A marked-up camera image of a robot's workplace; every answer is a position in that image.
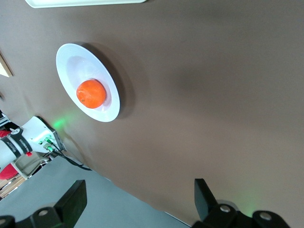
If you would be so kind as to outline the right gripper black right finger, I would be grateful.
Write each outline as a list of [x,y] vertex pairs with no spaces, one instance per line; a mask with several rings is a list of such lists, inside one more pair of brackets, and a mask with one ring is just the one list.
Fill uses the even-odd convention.
[[218,203],[204,179],[194,181],[195,206],[200,220],[193,228],[288,228],[276,213],[257,210],[251,217],[227,203]]

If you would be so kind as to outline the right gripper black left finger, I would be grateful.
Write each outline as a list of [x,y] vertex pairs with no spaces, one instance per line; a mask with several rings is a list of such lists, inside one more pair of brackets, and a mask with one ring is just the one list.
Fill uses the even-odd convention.
[[87,206],[86,182],[77,180],[52,207],[43,207],[29,217],[16,221],[1,216],[2,228],[73,228]]

